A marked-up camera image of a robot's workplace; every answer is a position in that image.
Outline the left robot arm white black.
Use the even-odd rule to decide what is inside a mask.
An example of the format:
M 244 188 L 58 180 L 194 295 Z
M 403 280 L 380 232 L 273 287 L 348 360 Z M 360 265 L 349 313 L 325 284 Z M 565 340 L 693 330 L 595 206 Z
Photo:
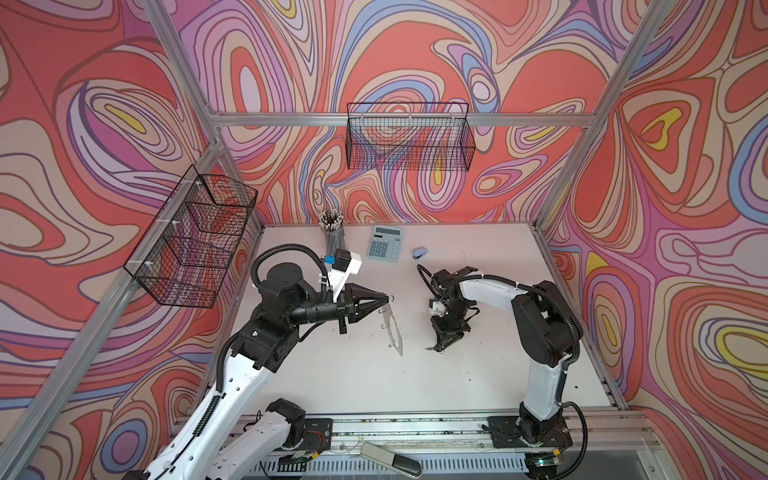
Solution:
M 215 381 L 179 434 L 144 469 L 127 479 L 242 479 L 279 448 L 299 446 L 306 413 L 280 398 L 236 439 L 230 437 L 252 398 L 314 331 L 335 322 L 340 333 L 387 305 L 387 294 L 350 282 L 362 258 L 338 249 L 321 257 L 305 245 L 287 243 L 258 255 L 251 280 L 261 302 L 246 324 L 227 339 L 215 363 Z

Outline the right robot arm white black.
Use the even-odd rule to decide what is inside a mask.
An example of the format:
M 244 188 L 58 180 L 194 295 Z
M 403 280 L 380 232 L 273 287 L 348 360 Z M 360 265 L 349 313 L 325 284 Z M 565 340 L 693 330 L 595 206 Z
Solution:
M 558 287 L 550 281 L 525 285 L 474 267 L 436 273 L 419 265 L 417 271 L 432 294 L 430 322 L 442 352 L 471 331 L 470 319 L 486 304 L 514 317 L 520 343 L 528 355 L 528 385 L 520 404 L 517 428 L 524 442 L 534 445 L 562 418 L 562 395 L 569 367 L 581 352 L 582 328 Z

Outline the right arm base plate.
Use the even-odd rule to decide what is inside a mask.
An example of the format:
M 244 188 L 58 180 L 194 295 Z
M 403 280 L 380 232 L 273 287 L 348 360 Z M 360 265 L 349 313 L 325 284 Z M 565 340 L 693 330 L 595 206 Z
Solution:
M 573 445 L 562 416 L 546 421 L 538 421 L 535 417 L 491 416 L 482 429 L 491 436 L 493 447 L 497 449 L 564 450 Z

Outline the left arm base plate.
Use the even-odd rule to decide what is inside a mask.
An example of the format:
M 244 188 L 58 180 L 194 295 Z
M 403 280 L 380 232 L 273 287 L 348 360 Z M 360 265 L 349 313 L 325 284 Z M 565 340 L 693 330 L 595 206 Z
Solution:
M 310 417 L 296 430 L 291 428 L 286 442 L 277 448 L 280 452 L 322 453 L 330 449 L 333 420 L 329 417 Z

